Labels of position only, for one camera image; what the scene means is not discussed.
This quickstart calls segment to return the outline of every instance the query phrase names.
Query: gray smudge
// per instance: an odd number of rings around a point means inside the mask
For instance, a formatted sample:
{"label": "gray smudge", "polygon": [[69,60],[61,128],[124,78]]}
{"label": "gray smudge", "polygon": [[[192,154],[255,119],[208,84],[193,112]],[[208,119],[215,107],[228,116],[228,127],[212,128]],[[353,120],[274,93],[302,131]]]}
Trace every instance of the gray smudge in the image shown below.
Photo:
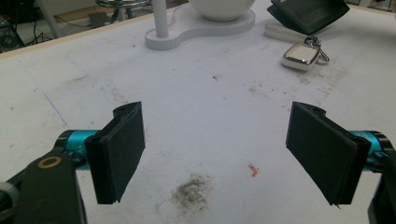
{"label": "gray smudge", "polygon": [[184,215],[194,215],[207,208],[206,197],[211,189],[208,176],[191,175],[186,183],[173,192],[172,201]]}

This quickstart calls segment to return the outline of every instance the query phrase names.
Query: table surface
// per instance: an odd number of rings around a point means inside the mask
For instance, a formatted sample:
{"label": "table surface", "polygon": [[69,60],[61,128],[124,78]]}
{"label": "table surface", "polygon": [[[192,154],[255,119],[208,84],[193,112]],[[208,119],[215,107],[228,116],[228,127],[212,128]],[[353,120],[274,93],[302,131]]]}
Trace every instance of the table surface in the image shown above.
{"label": "table surface", "polygon": [[[299,101],[396,141],[394,16],[353,7],[318,34],[331,62],[302,73],[280,64],[291,43],[263,35],[277,23],[269,5],[253,5],[247,33],[168,51],[145,47],[154,20],[144,17],[2,54],[0,179],[63,131],[100,130],[115,107],[141,101],[147,147],[121,202],[97,204],[90,172],[78,171],[90,223],[368,223],[379,175],[362,174],[352,205],[329,206],[285,140]],[[200,201],[180,203],[179,186],[197,176]]]}

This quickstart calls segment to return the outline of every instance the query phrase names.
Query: keychain ring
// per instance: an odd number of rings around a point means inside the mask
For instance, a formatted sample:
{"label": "keychain ring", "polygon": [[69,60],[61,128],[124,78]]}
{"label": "keychain ring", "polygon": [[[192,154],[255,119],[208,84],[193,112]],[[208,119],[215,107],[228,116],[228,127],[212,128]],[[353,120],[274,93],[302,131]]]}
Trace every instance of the keychain ring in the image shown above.
{"label": "keychain ring", "polygon": [[329,63],[329,61],[330,58],[323,52],[323,50],[320,50],[320,54],[318,56],[316,63],[320,65],[326,65]]}

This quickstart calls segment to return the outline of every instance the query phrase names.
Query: white lamp base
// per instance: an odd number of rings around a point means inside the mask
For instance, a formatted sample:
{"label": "white lamp base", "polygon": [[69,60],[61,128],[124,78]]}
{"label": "white lamp base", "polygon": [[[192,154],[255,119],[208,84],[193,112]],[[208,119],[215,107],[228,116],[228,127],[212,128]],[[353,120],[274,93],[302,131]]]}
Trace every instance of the white lamp base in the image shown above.
{"label": "white lamp base", "polygon": [[169,36],[158,37],[156,30],[146,33],[146,46],[150,49],[175,49],[184,41],[197,36],[238,35],[250,30],[256,16],[248,10],[234,21],[210,21],[199,14],[190,3],[181,5],[171,15]]}

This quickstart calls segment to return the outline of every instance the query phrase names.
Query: white sphere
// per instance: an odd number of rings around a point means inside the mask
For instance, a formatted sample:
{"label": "white sphere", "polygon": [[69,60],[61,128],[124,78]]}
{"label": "white sphere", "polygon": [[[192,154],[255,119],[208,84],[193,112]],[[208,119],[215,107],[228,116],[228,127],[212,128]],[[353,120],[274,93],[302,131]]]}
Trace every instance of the white sphere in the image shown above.
{"label": "white sphere", "polygon": [[254,0],[190,0],[192,7],[212,21],[233,21],[253,5]]}

